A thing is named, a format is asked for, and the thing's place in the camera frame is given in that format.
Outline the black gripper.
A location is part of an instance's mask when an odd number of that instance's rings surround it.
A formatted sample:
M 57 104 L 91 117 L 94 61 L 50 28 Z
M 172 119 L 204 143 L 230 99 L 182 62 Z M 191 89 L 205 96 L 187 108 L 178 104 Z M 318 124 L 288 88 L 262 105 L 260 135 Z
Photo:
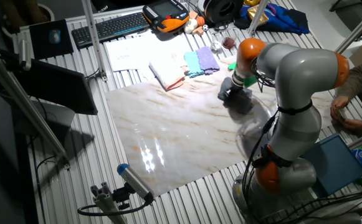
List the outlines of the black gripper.
M 228 98 L 232 98 L 235 96 L 235 101 L 244 102 L 245 95 L 243 93 L 240 93 L 241 91 L 243 91 L 243 88 L 241 86 L 237 86 L 231 83 L 231 85 L 227 88 L 226 92 L 224 93 L 224 99 L 227 100 Z

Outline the person's right hand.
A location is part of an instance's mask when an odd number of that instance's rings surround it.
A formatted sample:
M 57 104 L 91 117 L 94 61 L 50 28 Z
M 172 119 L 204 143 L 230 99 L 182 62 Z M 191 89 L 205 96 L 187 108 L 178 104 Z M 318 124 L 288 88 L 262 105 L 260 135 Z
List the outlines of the person's right hand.
M 339 96 L 335 98 L 331 104 L 331 117 L 338 121 L 344 121 L 345 119 L 340 114 L 340 110 L 345 108 L 349 102 L 350 99 L 347 96 Z

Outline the person's left hand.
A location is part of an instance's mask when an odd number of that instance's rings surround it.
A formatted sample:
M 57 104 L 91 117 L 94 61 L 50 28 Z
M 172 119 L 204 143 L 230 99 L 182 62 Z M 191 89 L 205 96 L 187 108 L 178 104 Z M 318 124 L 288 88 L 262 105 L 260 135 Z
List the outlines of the person's left hand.
M 362 121 L 358 119 L 340 119 L 339 122 L 346 129 L 357 130 L 362 128 Z

